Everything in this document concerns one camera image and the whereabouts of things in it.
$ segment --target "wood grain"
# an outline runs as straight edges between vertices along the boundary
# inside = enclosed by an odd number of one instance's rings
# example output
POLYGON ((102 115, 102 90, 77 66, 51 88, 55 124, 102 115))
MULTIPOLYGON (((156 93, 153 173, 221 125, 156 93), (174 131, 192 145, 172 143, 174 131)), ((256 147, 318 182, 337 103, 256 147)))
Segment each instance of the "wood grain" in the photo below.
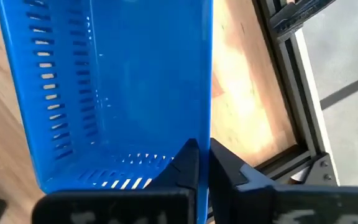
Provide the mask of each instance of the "wood grain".
POLYGON ((212 137, 253 166, 295 144, 251 0, 214 0, 213 75, 212 137))
MULTIPOLYGON (((212 135, 257 165, 295 143, 250 0, 214 1, 212 135)), ((0 31, 1 223, 30 223, 35 183, 0 31)))

